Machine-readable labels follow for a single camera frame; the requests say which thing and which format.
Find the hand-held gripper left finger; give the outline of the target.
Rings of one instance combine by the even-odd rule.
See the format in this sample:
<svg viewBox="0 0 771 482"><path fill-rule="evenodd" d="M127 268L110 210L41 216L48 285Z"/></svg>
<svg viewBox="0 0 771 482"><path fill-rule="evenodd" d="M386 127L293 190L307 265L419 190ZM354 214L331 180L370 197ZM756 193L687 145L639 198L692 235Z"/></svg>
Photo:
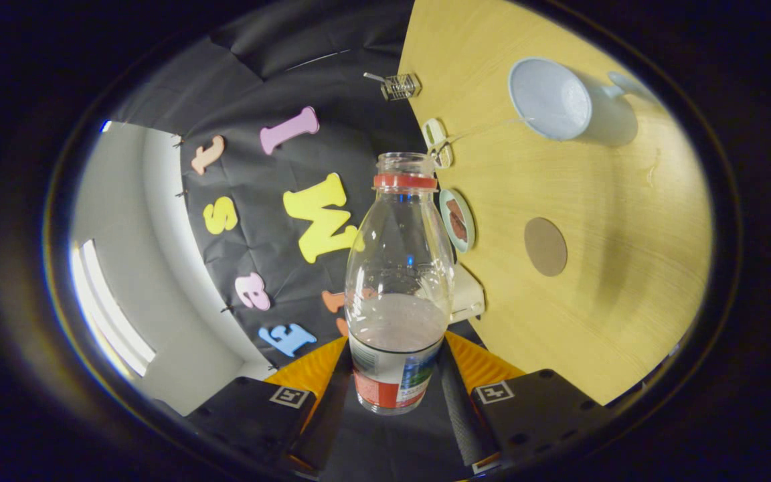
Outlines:
<svg viewBox="0 0 771 482"><path fill-rule="evenodd" d="M347 336L266 380L238 376L185 417L199 436L260 467L317 476L339 432L351 384Z"/></svg>

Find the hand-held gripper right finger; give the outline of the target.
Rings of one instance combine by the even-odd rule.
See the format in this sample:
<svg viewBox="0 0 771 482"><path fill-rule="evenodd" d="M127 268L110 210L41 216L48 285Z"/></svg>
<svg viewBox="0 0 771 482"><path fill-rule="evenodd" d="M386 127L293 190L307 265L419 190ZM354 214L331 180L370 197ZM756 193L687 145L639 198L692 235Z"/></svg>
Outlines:
<svg viewBox="0 0 771 482"><path fill-rule="evenodd" d="M524 372L447 332L442 390L463 463L474 474L533 473L596 446L612 413L555 370Z"/></svg>

